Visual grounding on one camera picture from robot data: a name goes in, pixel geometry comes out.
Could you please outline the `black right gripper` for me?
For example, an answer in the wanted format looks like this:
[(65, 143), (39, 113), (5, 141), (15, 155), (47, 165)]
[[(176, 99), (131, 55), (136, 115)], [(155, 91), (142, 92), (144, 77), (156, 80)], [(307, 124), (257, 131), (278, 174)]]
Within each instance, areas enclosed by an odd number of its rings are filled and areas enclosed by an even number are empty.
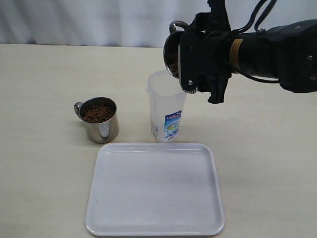
[(180, 37), (178, 79), (189, 94), (209, 92), (208, 102), (224, 102), (230, 70), (220, 59), (231, 32), (224, 0), (207, 1), (210, 12), (200, 12)]

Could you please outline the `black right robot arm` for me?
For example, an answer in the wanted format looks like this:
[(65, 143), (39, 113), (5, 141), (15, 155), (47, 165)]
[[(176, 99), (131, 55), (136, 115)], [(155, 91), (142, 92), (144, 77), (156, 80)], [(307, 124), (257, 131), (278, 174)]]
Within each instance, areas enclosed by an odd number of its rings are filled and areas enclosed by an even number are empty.
[(225, 1), (208, 2), (210, 12), (198, 13), (178, 45), (178, 78), (183, 91), (209, 92), (209, 102), (224, 101), (234, 73), (294, 93), (317, 89), (317, 22), (305, 20), (269, 30), (259, 26), (275, 5), (262, 0), (248, 23), (231, 29)]

